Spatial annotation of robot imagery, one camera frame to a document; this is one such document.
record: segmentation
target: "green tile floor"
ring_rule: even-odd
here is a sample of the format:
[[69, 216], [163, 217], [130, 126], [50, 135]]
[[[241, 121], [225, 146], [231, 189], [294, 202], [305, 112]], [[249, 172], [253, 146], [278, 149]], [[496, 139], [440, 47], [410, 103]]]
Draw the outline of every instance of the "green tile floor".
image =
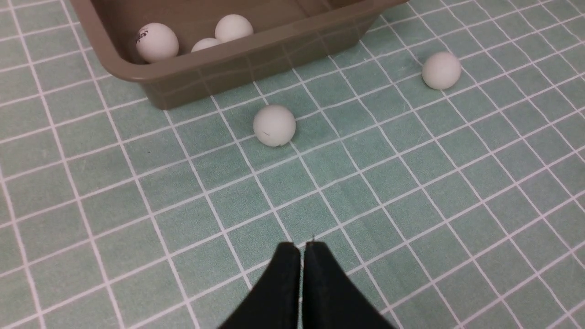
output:
[[[585, 327], [585, 2], [411, 0], [169, 112], [67, 0], [0, 0], [0, 327], [212, 328], [315, 236], [400, 328]], [[461, 80], [426, 88], [448, 49]], [[277, 149], [254, 113], [298, 118]]]

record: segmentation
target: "ping pong ball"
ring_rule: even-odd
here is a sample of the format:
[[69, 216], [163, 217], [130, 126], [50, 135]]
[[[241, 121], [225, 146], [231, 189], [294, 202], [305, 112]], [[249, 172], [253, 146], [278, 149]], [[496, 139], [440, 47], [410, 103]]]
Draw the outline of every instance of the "ping pong ball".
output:
[[281, 105], [268, 105], [254, 117], [254, 134], [266, 146], [281, 146], [290, 142], [297, 129], [294, 115]]
[[205, 39], [201, 39], [201, 40], [197, 41], [195, 46], [193, 46], [193, 49], [191, 49], [191, 53], [196, 52], [197, 50], [202, 50], [202, 49], [206, 49], [209, 47], [217, 46], [220, 43], [221, 43], [221, 41], [219, 41], [218, 39], [216, 39], [214, 37], [206, 37]]
[[231, 14], [219, 20], [215, 26], [215, 38], [228, 42], [254, 34], [252, 24], [243, 16]]
[[444, 90], [453, 87], [459, 77], [461, 63], [452, 53], [436, 53], [422, 66], [422, 79], [433, 89]]
[[155, 63], [175, 57], [179, 53], [179, 41], [168, 26], [150, 23], [138, 31], [136, 50], [143, 60]]

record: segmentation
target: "tile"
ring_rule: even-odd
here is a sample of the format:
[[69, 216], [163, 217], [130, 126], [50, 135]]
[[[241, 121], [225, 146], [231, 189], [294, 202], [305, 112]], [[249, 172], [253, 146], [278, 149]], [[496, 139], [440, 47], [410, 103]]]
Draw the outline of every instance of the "tile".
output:
[[340, 142], [319, 148], [302, 158], [319, 186], [327, 185], [356, 172]]
[[392, 29], [387, 26], [366, 33], [362, 37], [362, 43], [374, 56], [391, 53], [404, 47]]
[[358, 168], [364, 169], [395, 153], [378, 128], [372, 128], [343, 140]]
[[451, 218], [479, 202], [459, 173], [432, 183], [426, 190], [446, 218]]
[[465, 124], [447, 101], [434, 103], [418, 111], [418, 115], [434, 136], [443, 135]]
[[494, 114], [472, 125], [491, 150], [496, 150], [519, 136], [501, 114]]
[[115, 109], [111, 115], [122, 140], [168, 127], [164, 112], [147, 101]]
[[508, 77], [500, 77], [481, 85], [496, 106], [502, 108], [524, 98], [520, 90]]
[[546, 164], [550, 164], [571, 152], [569, 145], [552, 127], [528, 136], [526, 141]]
[[439, 213], [421, 191], [389, 204], [386, 210], [406, 239], [442, 222]]
[[243, 279], [230, 282], [191, 303], [202, 328], [217, 328], [246, 297], [249, 290]]
[[274, 214], [239, 227], [228, 236], [244, 269], [270, 260], [276, 246], [287, 240]]
[[236, 145], [196, 157], [193, 159], [193, 165], [206, 190], [214, 189], [250, 174], [250, 168]]
[[533, 61], [539, 60], [555, 52], [552, 47], [548, 45], [546, 40], [538, 34], [525, 36], [516, 41], [516, 45]]
[[307, 171], [297, 159], [258, 175], [258, 179], [275, 207], [315, 189]]
[[231, 128], [238, 139], [254, 135], [253, 125], [250, 123], [254, 122], [256, 113], [265, 106], [263, 100], [255, 100], [224, 111], [228, 126], [219, 114], [213, 114], [180, 126], [178, 130], [181, 138], [190, 144], [190, 154], [192, 152], [195, 155], [198, 151], [210, 150], [233, 141], [228, 128]]
[[156, 328], [185, 328], [185, 329], [194, 329], [195, 324], [191, 319], [191, 315], [185, 306], [180, 307], [172, 311], [171, 313], [167, 313], [162, 317], [149, 322], [141, 328], [144, 329], [156, 329]]
[[585, 190], [585, 162], [577, 155], [555, 164], [551, 171], [572, 195]]
[[445, 42], [451, 52], [457, 57], [467, 56], [481, 50], [481, 46], [473, 39], [473, 36], [466, 30], [450, 33], [442, 36], [441, 40]]
[[347, 224], [345, 231], [366, 262], [402, 243], [402, 238], [382, 210]]
[[475, 2], [465, 2], [458, 6], [450, 7], [450, 10], [466, 26], [477, 24], [490, 18]]
[[198, 198], [156, 215], [156, 222], [169, 252], [219, 232], [217, 220], [205, 198]]
[[567, 139], [569, 144], [575, 149], [585, 145], [585, 136], [582, 132], [585, 129], [585, 118], [574, 114], [555, 124], [555, 127]]
[[472, 316], [497, 297], [473, 263], [442, 279], [437, 287], [459, 319]]
[[495, 154], [515, 181], [542, 168], [542, 163], [523, 141], [519, 141]]
[[209, 289], [240, 271], [223, 237], [173, 257], [187, 296]]
[[73, 303], [44, 315], [48, 328], [75, 328], [96, 325], [99, 328], [119, 326], [108, 292], [100, 289]]
[[317, 111], [317, 105], [301, 85], [281, 90], [276, 94], [267, 96], [266, 100], [269, 104], [286, 104], [295, 118]]
[[319, 113], [297, 121], [297, 131], [292, 142], [300, 152], [337, 139], [325, 117]]
[[0, 144], [4, 177], [61, 160], [52, 131], [43, 131]]
[[516, 321], [503, 303], [497, 303], [467, 324], [469, 329], [514, 328]]
[[323, 194], [340, 222], [365, 213], [378, 206], [378, 202], [361, 176], [335, 183]]
[[577, 203], [571, 202], [546, 216], [546, 219], [563, 240], [574, 248], [585, 237], [585, 213]]
[[421, 65], [412, 58], [408, 50], [400, 50], [397, 53], [380, 57], [378, 62], [380, 62], [390, 80], [395, 83], [421, 72]]
[[85, 60], [79, 53], [35, 64], [35, 71], [43, 91], [91, 79]]
[[44, 309], [103, 282], [89, 244], [76, 247], [30, 267]]
[[248, 178], [210, 195], [219, 219], [226, 228], [270, 209], [254, 178]]
[[164, 257], [150, 220], [144, 220], [97, 239], [108, 277], [117, 277]]
[[534, 220], [538, 214], [517, 187], [487, 202], [506, 231], [514, 232]]
[[327, 244], [331, 254], [344, 272], [355, 269], [360, 265], [356, 253], [340, 229], [318, 239]]
[[35, 97], [0, 107], [0, 139], [47, 127], [49, 120], [40, 98]]
[[484, 48], [493, 47], [509, 40], [494, 22], [472, 26], [469, 31]]
[[442, 98], [440, 91], [427, 88], [419, 76], [404, 80], [397, 87], [415, 109]]
[[542, 220], [516, 234], [514, 242], [536, 270], [541, 270], [568, 251]]
[[510, 71], [529, 63], [528, 57], [513, 43], [506, 43], [488, 52], [505, 71]]
[[478, 88], [473, 88], [450, 98], [459, 113], [467, 121], [474, 121], [497, 110], [489, 98]]
[[319, 194], [313, 194], [278, 210], [278, 216], [296, 244], [305, 242], [336, 225]]
[[434, 287], [428, 287], [394, 309], [405, 328], [451, 328], [457, 322]]
[[124, 145], [136, 174], [143, 174], [185, 159], [171, 129], [132, 140]]
[[0, 228], [0, 272], [4, 273], [22, 265], [20, 247], [16, 241], [16, 235], [12, 226]]
[[543, 6], [534, 6], [520, 12], [526, 21], [536, 30], [548, 28], [557, 20]]
[[411, 243], [430, 276], [438, 277], [469, 258], [457, 238], [443, 225]]
[[60, 164], [7, 181], [6, 188], [17, 218], [73, 199], [71, 185]]
[[342, 71], [349, 85], [358, 95], [389, 85], [388, 77], [375, 61], [368, 61], [360, 66], [347, 68]]
[[426, 184], [454, 169], [436, 143], [410, 151], [403, 159], [421, 184]]
[[547, 326], [563, 315], [553, 296], [538, 279], [533, 279], [506, 298], [508, 305], [526, 328]]
[[108, 107], [144, 99], [144, 92], [139, 85], [116, 77], [99, 79], [98, 87], [102, 91]]
[[541, 172], [520, 184], [536, 208], [545, 213], [569, 198], [549, 172]]
[[152, 211], [158, 211], [201, 193], [201, 186], [187, 162], [175, 164], [140, 178]]
[[38, 93], [30, 67], [0, 72], [0, 100], [2, 102], [14, 101]]
[[534, 66], [527, 66], [518, 71], [514, 71], [510, 73], [510, 77], [518, 84], [520, 90], [528, 96], [534, 95], [551, 86], [542, 73]]
[[21, 221], [18, 229], [29, 262], [87, 239], [76, 203]]
[[520, 13], [514, 12], [505, 15], [495, 20], [495, 23], [504, 31], [504, 33], [511, 39], [516, 39], [521, 36], [534, 32], [534, 29], [528, 25], [528, 22]]
[[106, 113], [59, 126], [56, 130], [65, 157], [87, 153], [118, 141]]
[[583, 79], [574, 79], [559, 86], [560, 92], [565, 95], [576, 108], [585, 107], [585, 95], [583, 89], [585, 81]]
[[69, 23], [59, 2], [25, 6], [14, 11], [22, 33], [54, 28]]
[[535, 95], [531, 98], [531, 101], [549, 121], [560, 119], [573, 112], [571, 104], [556, 89]]
[[167, 262], [114, 283], [112, 290], [126, 325], [136, 324], [183, 300]]
[[386, 305], [382, 297], [380, 297], [378, 290], [364, 269], [352, 273], [349, 275], [349, 279], [376, 310], [382, 311], [385, 309]]
[[70, 160], [68, 165], [81, 196], [132, 176], [119, 146]]
[[397, 302], [429, 282], [405, 246], [373, 262], [369, 268], [389, 303]]
[[260, 143], [257, 138], [250, 138], [241, 142], [240, 145], [254, 170], [264, 169], [297, 155], [290, 143], [269, 148]]
[[219, 108], [223, 109], [259, 96], [260, 94], [253, 84], [246, 84], [214, 95], [213, 98], [218, 103]]
[[500, 294], [508, 292], [533, 272], [510, 241], [477, 258], [477, 263]]
[[25, 49], [20, 39], [8, 39], [0, 42], [0, 69], [27, 64]]
[[455, 218], [451, 226], [472, 255], [505, 238], [505, 233], [483, 205]]
[[82, 205], [94, 234], [101, 234], [148, 214], [138, 186], [133, 181], [85, 198]]
[[363, 96], [362, 103], [379, 122], [409, 110], [408, 104], [395, 86]]
[[24, 270], [0, 277], [0, 325], [14, 323], [36, 313]]
[[421, 121], [414, 114], [403, 115], [381, 127], [398, 152], [403, 152], [431, 139]]
[[448, 9], [441, 9], [436, 12], [428, 13], [422, 17], [422, 20], [425, 21], [431, 31], [436, 35], [444, 35], [445, 33], [463, 27], [461, 22], [459, 22]]
[[317, 78], [305, 85], [321, 107], [337, 104], [354, 96], [341, 73]]
[[358, 101], [352, 101], [324, 110], [341, 137], [374, 125], [374, 120]]
[[32, 61], [79, 50], [79, 45], [70, 26], [27, 35], [25, 43]]
[[397, 158], [369, 169], [364, 177], [383, 203], [417, 187], [408, 169]]
[[410, 19], [398, 22], [393, 24], [393, 29], [402, 42], [407, 46], [412, 46], [413, 44], [433, 38], [433, 33], [420, 19]]
[[461, 65], [478, 83], [504, 73], [500, 66], [486, 53], [463, 59]]
[[55, 124], [104, 109], [92, 81], [51, 92], [44, 97]]

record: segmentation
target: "brown plastic bin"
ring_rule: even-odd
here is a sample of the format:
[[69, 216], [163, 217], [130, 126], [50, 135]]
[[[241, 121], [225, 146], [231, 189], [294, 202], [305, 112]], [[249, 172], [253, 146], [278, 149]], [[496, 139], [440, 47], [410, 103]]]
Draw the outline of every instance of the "brown plastic bin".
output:
[[[355, 45], [383, 10], [407, 0], [71, 0], [94, 51], [113, 76], [140, 84], [172, 109]], [[246, 17], [254, 34], [191, 53], [225, 15]], [[179, 56], [153, 64], [137, 54], [138, 30], [170, 27]]]

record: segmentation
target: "white ball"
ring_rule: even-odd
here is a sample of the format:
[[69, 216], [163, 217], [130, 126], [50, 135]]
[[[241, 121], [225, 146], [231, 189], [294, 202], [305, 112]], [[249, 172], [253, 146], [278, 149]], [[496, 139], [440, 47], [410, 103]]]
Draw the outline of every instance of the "white ball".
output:
[[422, 79], [433, 89], [444, 90], [453, 87], [459, 77], [461, 63], [452, 53], [436, 53], [422, 66]]
[[268, 105], [254, 117], [254, 134], [267, 146], [281, 146], [290, 142], [297, 129], [294, 115], [281, 105]]
[[215, 26], [215, 38], [228, 42], [254, 34], [252, 24], [243, 16], [231, 14], [219, 20]]
[[218, 39], [216, 39], [214, 37], [206, 37], [205, 39], [201, 39], [201, 40], [197, 41], [195, 46], [193, 46], [193, 49], [191, 49], [191, 53], [196, 52], [197, 50], [202, 50], [202, 49], [206, 49], [209, 47], [217, 46], [220, 43], [221, 43], [221, 41], [219, 41]]
[[150, 23], [138, 31], [136, 49], [142, 59], [155, 63], [175, 57], [179, 53], [179, 41], [168, 26]]

